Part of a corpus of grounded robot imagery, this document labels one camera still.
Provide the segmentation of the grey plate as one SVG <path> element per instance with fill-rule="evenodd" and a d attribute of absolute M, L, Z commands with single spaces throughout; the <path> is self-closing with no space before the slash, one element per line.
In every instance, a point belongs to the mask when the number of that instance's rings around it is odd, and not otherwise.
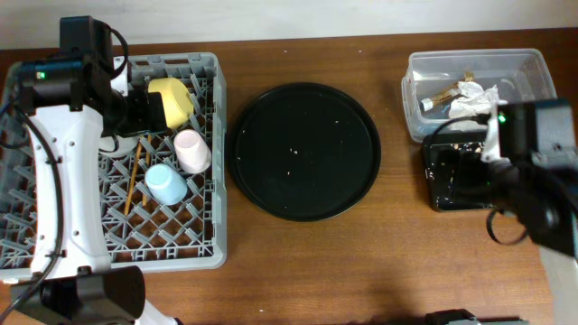
<path fill-rule="evenodd" d="M 98 151 L 111 158 L 119 158 L 132 153 L 137 147 L 137 137 L 108 136 L 101 137 Z"/>

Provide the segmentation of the yellow bowl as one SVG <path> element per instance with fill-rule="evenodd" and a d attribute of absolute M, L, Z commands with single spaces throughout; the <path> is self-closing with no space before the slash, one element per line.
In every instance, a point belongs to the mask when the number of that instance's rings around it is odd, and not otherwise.
<path fill-rule="evenodd" d="M 148 84 L 148 93 L 161 95 L 165 123 L 170 129 L 185 124 L 194 113 L 191 94 L 179 79 L 153 79 Z"/>

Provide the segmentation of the pink cup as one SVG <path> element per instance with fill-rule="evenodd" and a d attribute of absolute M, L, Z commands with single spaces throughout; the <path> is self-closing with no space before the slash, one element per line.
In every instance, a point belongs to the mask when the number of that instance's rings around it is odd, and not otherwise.
<path fill-rule="evenodd" d="M 192 129 L 179 132 L 173 141 L 181 168 L 191 174 L 205 172 L 211 164 L 211 151 L 200 133 Z"/>

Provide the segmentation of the blue cup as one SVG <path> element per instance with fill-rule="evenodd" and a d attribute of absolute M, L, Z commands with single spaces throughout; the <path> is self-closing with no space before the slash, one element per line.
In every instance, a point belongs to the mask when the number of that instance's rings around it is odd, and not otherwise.
<path fill-rule="evenodd" d="M 188 191 L 185 179 L 164 163 L 151 166 L 144 181 L 154 200 L 167 206 L 181 202 Z"/>

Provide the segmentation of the wooden chopstick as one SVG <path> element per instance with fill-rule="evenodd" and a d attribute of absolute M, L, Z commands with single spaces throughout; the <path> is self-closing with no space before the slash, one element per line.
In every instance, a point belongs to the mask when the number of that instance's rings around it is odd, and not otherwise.
<path fill-rule="evenodd" d="M 147 139 L 148 145 L 151 144 L 152 136 L 150 134 L 146 137 L 146 139 Z M 144 152 L 145 152 L 144 173 L 146 173 L 146 171 L 148 170 L 148 168 L 150 166 L 151 154 L 148 152 L 148 149 L 146 147 L 144 148 Z M 142 197 L 142 206 L 145 207 L 147 202 L 148 202 L 148 197 L 144 193 L 143 197 Z"/>
<path fill-rule="evenodd" d="M 128 187 L 128 193 L 126 196 L 126 203 L 125 203 L 125 207 L 124 207 L 124 215 L 125 216 L 128 216 L 130 209 L 131 209 L 132 197 L 133 197 L 134 190 L 135 190 L 135 179 L 136 179 L 136 175 L 137 175 L 137 171 L 138 171 L 139 159 L 141 156 L 142 148 L 143 148 L 143 146 L 139 140 L 137 147 L 136 147 L 134 165 L 133 165 L 133 169 L 131 172 L 131 177 L 130 177 L 130 182 L 129 182 L 129 187 Z"/>

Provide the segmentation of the white tissue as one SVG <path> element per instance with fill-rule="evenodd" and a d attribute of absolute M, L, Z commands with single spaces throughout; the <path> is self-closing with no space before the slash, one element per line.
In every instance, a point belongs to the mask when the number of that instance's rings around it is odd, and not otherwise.
<path fill-rule="evenodd" d="M 450 105 L 448 113 L 450 119 L 486 114 L 498 104 L 507 104 L 506 100 L 499 97 L 496 85 L 484 88 L 474 81 L 459 81 L 458 90 L 460 96 Z"/>

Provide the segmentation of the peanut shells and rice scraps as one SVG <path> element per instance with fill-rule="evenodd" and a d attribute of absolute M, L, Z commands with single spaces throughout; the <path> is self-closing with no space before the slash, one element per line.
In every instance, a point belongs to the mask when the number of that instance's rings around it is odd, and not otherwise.
<path fill-rule="evenodd" d="M 422 156 L 430 200 L 436 209 L 478 204 L 468 191 L 487 185 L 488 165 L 481 160 L 482 143 L 424 145 Z"/>

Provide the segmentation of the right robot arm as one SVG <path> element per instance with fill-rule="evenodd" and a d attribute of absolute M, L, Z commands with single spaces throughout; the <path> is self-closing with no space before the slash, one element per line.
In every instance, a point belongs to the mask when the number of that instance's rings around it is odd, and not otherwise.
<path fill-rule="evenodd" d="M 471 116 L 477 129 L 446 132 L 441 124 L 422 141 L 433 209 L 485 209 L 492 240 L 498 215 L 523 226 L 516 245 L 530 239 L 554 300 L 555 323 L 577 322 L 577 143 L 573 110 L 550 99 L 497 105 Z"/>

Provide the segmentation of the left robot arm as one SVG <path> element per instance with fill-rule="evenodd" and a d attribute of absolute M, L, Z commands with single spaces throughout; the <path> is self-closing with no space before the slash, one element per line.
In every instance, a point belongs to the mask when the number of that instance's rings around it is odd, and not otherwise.
<path fill-rule="evenodd" d="M 60 50 L 23 63 L 15 112 L 34 151 L 37 239 L 32 279 L 11 290 L 11 311 L 44 324 L 170 324 L 145 297 L 137 266 L 111 264 L 101 221 L 99 143 L 167 128 L 159 93 L 114 89 L 118 32 L 90 16 L 60 21 Z"/>

